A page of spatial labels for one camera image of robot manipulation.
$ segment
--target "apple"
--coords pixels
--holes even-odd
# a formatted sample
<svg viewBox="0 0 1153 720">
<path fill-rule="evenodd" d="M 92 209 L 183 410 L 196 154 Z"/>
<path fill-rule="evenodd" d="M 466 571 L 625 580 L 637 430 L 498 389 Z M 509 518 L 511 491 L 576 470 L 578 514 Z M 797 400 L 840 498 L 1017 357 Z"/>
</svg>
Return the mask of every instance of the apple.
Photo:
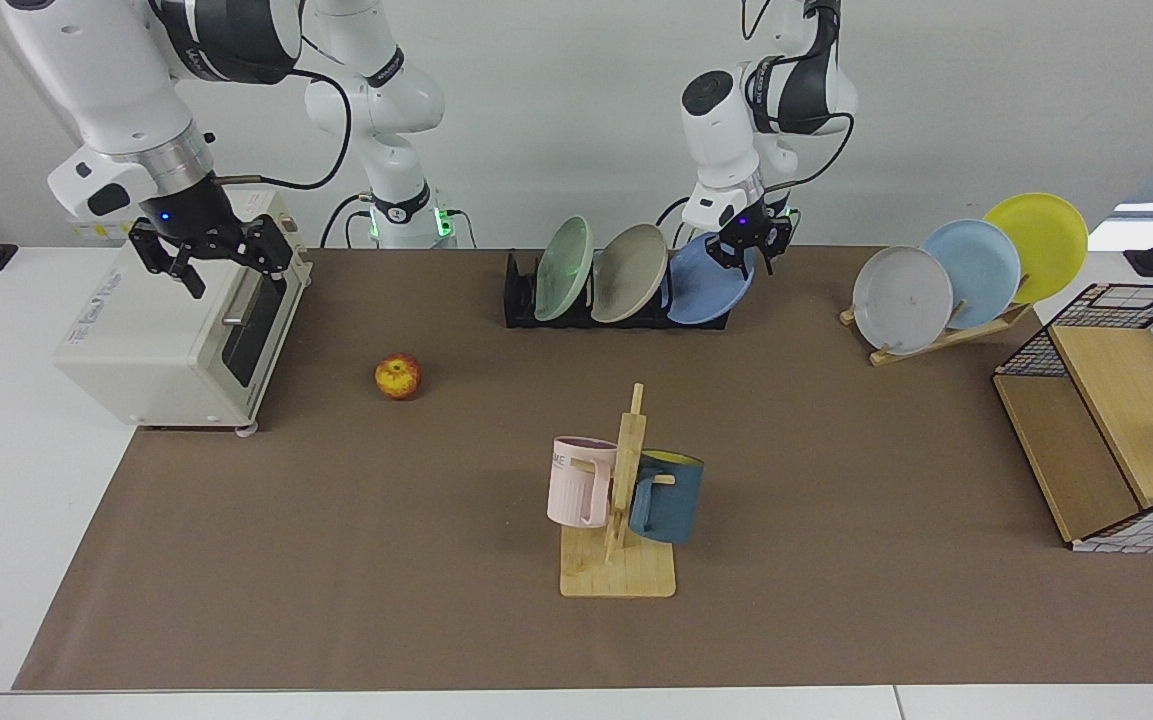
<svg viewBox="0 0 1153 720">
<path fill-rule="evenodd" d="M 420 363 L 406 352 L 385 357 L 376 365 L 376 387 L 393 400 L 409 400 L 420 388 Z"/>
</svg>

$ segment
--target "wooden plate stand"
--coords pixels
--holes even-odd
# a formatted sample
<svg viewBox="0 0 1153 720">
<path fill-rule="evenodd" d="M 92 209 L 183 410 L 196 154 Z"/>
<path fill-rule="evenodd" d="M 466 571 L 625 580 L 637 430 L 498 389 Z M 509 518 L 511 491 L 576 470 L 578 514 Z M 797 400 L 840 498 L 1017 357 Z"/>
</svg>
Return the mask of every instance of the wooden plate stand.
<svg viewBox="0 0 1153 720">
<path fill-rule="evenodd" d="M 1025 282 L 1028 280 L 1028 275 L 1020 278 L 1020 287 L 1025 287 Z M 957 314 L 963 312 L 966 306 L 966 301 L 959 301 L 956 307 L 954 307 L 954 313 L 950 314 L 950 320 L 956 318 Z M 879 366 L 898 363 L 900 360 L 909 360 L 910 357 L 927 355 L 928 352 L 936 352 L 937 350 L 943 350 L 945 347 L 951 347 L 959 345 L 959 343 L 978 340 L 978 338 L 992 336 L 993 333 L 1001 333 L 1009 331 L 1016 323 L 1020 322 L 1020 318 L 1032 309 L 1032 303 L 1012 302 L 1007 306 L 1007 309 L 997 315 L 996 318 L 989 320 L 988 323 L 966 329 L 966 331 L 952 331 L 952 329 L 945 329 L 941 332 L 941 337 L 936 338 L 932 345 L 919 350 L 918 352 L 910 352 L 909 355 L 895 355 L 892 352 L 888 351 L 887 346 L 877 348 L 877 351 L 869 353 L 869 365 Z M 847 307 L 844 312 L 838 314 L 838 322 L 845 325 L 853 325 L 856 323 L 856 306 L 852 305 Z"/>
</svg>

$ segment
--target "wooden mug holder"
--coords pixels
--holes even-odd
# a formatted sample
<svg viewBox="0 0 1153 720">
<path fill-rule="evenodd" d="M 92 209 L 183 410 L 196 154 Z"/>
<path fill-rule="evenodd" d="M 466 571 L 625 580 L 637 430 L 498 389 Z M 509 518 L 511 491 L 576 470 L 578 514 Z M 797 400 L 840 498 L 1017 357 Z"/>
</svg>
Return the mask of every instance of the wooden mug holder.
<svg viewBox="0 0 1153 720">
<path fill-rule="evenodd" d="M 1028 275 L 1020 278 L 1020 284 L 1016 290 L 1025 287 L 1025 282 L 1028 282 Z M 954 312 L 950 314 L 950 320 L 956 318 L 960 312 L 963 312 L 966 306 L 966 301 L 959 301 L 954 307 Z M 1010 331 L 1016 323 L 1020 322 L 1020 318 L 1032 309 L 1033 305 L 1028 302 L 1012 302 L 1007 306 L 1007 309 L 1002 314 L 997 315 L 996 318 L 989 320 L 988 323 L 966 329 L 966 331 L 952 331 L 952 329 L 945 329 L 941 332 L 941 337 L 936 338 L 932 345 L 919 350 L 918 352 L 910 352 L 907 355 L 895 355 L 887 346 L 879 347 L 876 351 L 869 353 L 869 365 L 874 368 L 879 368 L 882 365 L 898 363 L 900 360 L 909 360 L 911 357 L 927 355 L 928 352 L 936 352 L 937 350 L 943 350 L 945 347 L 951 347 L 955 345 L 960 345 L 964 342 L 979 340 L 979 338 L 992 336 L 993 333 L 1001 333 L 1004 331 Z M 845 325 L 853 325 L 856 323 L 856 306 L 852 305 L 847 307 L 844 312 L 838 314 L 838 322 Z"/>
<path fill-rule="evenodd" d="M 628 413 L 621 414 L 621 432 L 616 441 L 606 527 L 563 525 L 558 582 L 563 597 L 672 597 L 677 590 L 673 546 L 628 532 L 630 502 L 648 429 L 648 418 L 641 410 L 643 383 L 636 383 L 634 400 Z M 672 480 L 663 475 L 655 482 Z"/>
</svg>

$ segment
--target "plate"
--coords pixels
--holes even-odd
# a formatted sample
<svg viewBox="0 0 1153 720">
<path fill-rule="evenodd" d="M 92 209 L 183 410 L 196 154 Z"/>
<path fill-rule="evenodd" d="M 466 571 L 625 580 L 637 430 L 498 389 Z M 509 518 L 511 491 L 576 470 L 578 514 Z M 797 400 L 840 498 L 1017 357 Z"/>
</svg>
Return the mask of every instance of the plate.
<svg viewBox="0 0 1153 720">
<path fill-rule="evenodd" d="M 600 323 L 618 323 L 643 309 L 660 290 L 669 252 L 655 225 L 621 232 L 594 260 L 594 309 Z"/>
<path fill-rule="evenodd" d="M 669 280 L 673 291 L 673 302 L 669 305 L 669 318 L 681 325 L 700 325 L 721 318 L 740 302 L 751 284 L 758 249 L 745 250 L 745 265 L 749 277 L 741 275 L 740 268 L 723 268 L 704 252 L 704 241 L 714 237 L 707 233 L 692 238 L 691 242 L 669 260 Z"/>
<path fill-rule="evenodd" d="M 1028 275 L 1024 287 L 1016 291 L 1016 302 L 1056 295 L 1083 269 L 1087 223 L 1068 201 L 1030 192 L 1000 202 L 984 218 L 1011 238 L 1020 254 L 1020 272 Z"/>
<path fill-rule="evenodd" d="M 580 297 L 594 261 L 594 238 L 580 215 L 553 233 L 536 268 L 536 318 L 541 323 L 566 313 Z"/>
<path fill-rule="evenodd" d="M 918 247 L 879 250 L 851 292 L 856 328 L 869 345 L 913 355 L 940 337 L 954 310 L 950 275 Z"/>
<path fill-rule="evenodd" d="M 984 220 L 955 220 L 924 241 L 924 250 L 950 275 L 955 331 L 978 328 L 1001 315 L 1020 283 L 1020 255 L 1007 233 Z"/>
</svg>

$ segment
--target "blue mug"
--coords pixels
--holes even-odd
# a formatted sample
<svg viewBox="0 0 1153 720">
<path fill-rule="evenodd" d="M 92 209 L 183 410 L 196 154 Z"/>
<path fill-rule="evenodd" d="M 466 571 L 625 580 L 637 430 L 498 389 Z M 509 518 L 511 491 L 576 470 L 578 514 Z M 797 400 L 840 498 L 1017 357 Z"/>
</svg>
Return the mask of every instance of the blue mug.
<svg viewBox="0 0 1153 720">
<path fill-rule="evenodd" d="M 643 450 L 630 508 L 630 528 L 657 542 L 691 538 L 704 462 L 668 450 Z"/>
</svg>

